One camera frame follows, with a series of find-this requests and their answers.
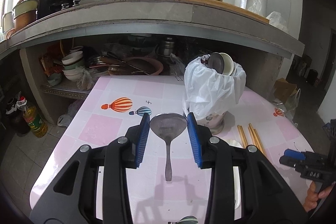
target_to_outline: silver screw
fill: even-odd
[[[211,142],[211,143],[219,143],[219,138],[218,137],[211,137],[210,139],[209,139],[209,141]]]
[[[118,139],[118,143],[120,143],[120,144],[127,143],[127,141],[128,141],[128,138],[126,138],[126,137],[120,137]]]
[[[251,153],[255,153],[255,152],[257,152],[258,149],[254,145],[249,145],[247,150],[249,150]]]
[[[85,144],[85,145],[81,146],[81,148],[79,149],[79,151],[81,151],[81,152],[84,153],[84,152],[89,151],[89,149],[90,149],[90,147],[87,144]]]

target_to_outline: yellow cooking oil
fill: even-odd
[[[36,106],[28,102],[24,96],[22,96],[16,104],[22,111],[22,116],[33,134],[38,138],[43,137],[48,131],[48,126],[41,118]]]

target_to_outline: pink checkered tablecloth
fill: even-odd
[[[138,125],[141,107],[151,109],[151,117],[163,112],[182,114],[182,77],[174,76],[102,76],[85,100],[70,126],[61,137],[30,194],[33,208],[43,191],[69,158],[83,145],[92,148],[108,145],[127,129]],[[126,112],[118,109],[126,107]],[[310,181],[300,178],[295,170],[279,164],[287,149],[312,151],[306,139],[264,98],[245,88],[239,104],[225,115],[225,126],[217,136],[241,143],[237,125],[243,126],[249,144],[248,123],[258,130],[261,142],[271,163],[303,203]],[[136,224],[166,224],[187,215],[204,222],[210,187],[210,170],[197,168],[194,162],[188,131],[171,144],[173,179],[165,181],[166,146],[150,131],[140,168],[127,170],[127,183],[133,222]],[[97,186],[97,217],[101,218],[102,177]],[[239,208],[236,218],[240,217]]]

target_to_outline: door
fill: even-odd
[[[333,79],[336,71],[335,58],[336,58],[336,34],[332,32],[329,55],[327,58],[327,62],[325,63],[323,75],[321,77],[321,85],[324,87],[325,91],[328,90],[331,80]]]

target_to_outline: wooden cutting board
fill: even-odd
[[[248,17],[252,17],[253,19],[256,19],[258,21],[262,21],[264,23],[269,24],[269,20],[265,17],[262,17],[260,15],[257,15],[255,13],[252,13],[250,11],[247,11],[245,9],[242,9],[240,7],[234,6],[232,4],[226,3],[226,2],[220,2],[218,0],[184,0],[184,1],[192,1],[192,2],[196,2],[199,3],[200,5],[204,5],[204,4],[209,4],[209,5],[213,5],[213,6],[217,6],[217,7],[221,7],[221,8],[225,8],[228,10],[232,10],[236,13],[239,13],[241,15],[245,15]]]

